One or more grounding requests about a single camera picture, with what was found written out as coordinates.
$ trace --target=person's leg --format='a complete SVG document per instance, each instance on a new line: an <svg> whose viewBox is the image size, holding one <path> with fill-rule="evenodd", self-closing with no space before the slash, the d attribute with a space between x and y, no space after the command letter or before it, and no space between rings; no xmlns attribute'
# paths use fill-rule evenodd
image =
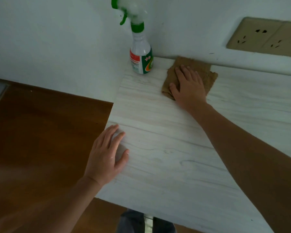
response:
<svg viewBox="0 0 291 233"><path fill-rule="evenodd" d="M152 233L177 233L177 231L173 223L155 217Z"/></svg>
<svg viewBox="0 0 291 233"><path fill-rule="evenodd" d="M144 214L128 209L120 217L116 233L144 233L145 221Z"/></svg>

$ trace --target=spray bottle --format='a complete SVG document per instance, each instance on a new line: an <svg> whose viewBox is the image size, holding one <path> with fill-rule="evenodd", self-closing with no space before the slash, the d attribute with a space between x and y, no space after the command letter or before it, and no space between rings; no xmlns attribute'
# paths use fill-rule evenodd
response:
<svg viewBox="0 0 291 233"><path fill-rule="evenodd" d="M132 28L132 47L130 48L130 60L132 69L139 74L150 72L153 66L152 48L144 34L144 13L142 2L140 0L111 0L113 9L119 9L124 12L124 17L120 25L125 23L128 17Z"/></svg>

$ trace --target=brown rag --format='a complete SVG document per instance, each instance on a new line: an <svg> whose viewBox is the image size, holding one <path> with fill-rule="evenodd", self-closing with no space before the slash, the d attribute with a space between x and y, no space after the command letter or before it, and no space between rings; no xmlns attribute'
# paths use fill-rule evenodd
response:
<svg viewBox="0 0 291 233"><path fill-rule="evenodd" d="M204 84L206 95L207 95L210 89L212 88L215 80L217 79L218 74L210 71L211 64L181 57L181 56L177 57L173 66L171 66L168 69L167 78L162 87L162 93L168 98L175 100L175 98L172 96L172 93L169 89L169 84L174 83L177 89L180 90L180 83L175 73L175 68L180 67L180 65L190 66L194 71L198 72L198 74L203 80L203 84Z"/></svg>

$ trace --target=forearm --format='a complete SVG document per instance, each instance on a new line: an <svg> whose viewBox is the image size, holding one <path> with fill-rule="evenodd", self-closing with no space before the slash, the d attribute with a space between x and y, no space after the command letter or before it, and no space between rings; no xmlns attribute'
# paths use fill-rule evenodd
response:
<svg viewBox="0 0 291 233"><path fill-rule="evenodd" d="M236 183L274 231L291 232L291 158L233 124L210 105L199 108L191 115Z"/></svg>
<svg viewBox="0 0 291 233"><path fill-rule="evenodd" d="M68 233L101 189L89 178L81 178L64 196L57 198L34 221L18 228L15 233Z"/></svg>

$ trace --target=table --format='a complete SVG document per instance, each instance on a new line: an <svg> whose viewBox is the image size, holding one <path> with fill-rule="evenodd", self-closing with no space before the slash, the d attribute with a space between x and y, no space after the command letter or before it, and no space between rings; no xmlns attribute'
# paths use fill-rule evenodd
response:
<svg viewBox="0 0 291 233"><path fill-rule="evenodd" d="M235 183L201 127L161 86L174 60L147 75L127 65L107 126L126 132L123 172L97 197L203 232L272 232ZM207 96L235 124L291 156L291 76L212 66Z"/></svg>

